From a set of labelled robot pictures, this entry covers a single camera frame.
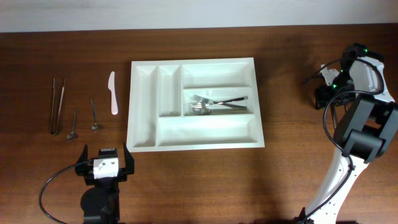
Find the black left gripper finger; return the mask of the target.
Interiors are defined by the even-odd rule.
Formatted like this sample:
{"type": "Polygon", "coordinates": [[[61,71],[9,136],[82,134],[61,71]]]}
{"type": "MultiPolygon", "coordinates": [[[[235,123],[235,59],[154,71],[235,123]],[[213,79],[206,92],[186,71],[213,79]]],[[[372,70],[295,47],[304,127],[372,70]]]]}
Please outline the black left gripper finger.
{"type": "Polygon", "coordinates": [[[134,170],[134,158],[129,152],[127,145],[123,142],[124,161],[126,170],[134,170]]]}
{"type": "Polygon", "coordinates": [[[88,162],[88,145],[85,144],[83,151],[77,161],[78,164],[81,164],[83,162],[88,162]]]}

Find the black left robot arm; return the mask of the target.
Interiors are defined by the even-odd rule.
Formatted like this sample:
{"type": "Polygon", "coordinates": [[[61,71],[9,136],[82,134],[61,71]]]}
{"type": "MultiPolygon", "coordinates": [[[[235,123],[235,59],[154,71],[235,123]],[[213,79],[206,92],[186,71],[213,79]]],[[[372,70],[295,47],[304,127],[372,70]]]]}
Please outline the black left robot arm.
{"type": "Polygon", "coordinates": [[[104,148],[98,157],[88,157],[88,146],[75,164],[75,173],[82,176],[90,188],[81,196],[84,223],[119,223],[119,183],[134,173],[134,158],[123,145],[125,166],[120,168],[118,150],[104,148]]]}

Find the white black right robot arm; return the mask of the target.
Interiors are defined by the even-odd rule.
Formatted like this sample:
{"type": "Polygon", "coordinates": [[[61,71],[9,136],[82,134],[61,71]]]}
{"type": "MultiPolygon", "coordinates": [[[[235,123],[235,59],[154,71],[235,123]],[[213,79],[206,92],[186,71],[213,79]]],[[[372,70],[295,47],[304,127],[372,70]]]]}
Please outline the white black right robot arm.
{"type": "MultiPolygon", "coordinates": [[[[397,103],[383,76],[383,57],[352,44],[339,59],[315,72],[323,85],[315,107],[332,113],[327,138],[334,144],[331,166],[297,223],[335,223],[358,175],[382,156],[397,132],[397,103]]],[[[132,152],[264,147],[253,58],[135,61],[127,147],[132,152]]]]}

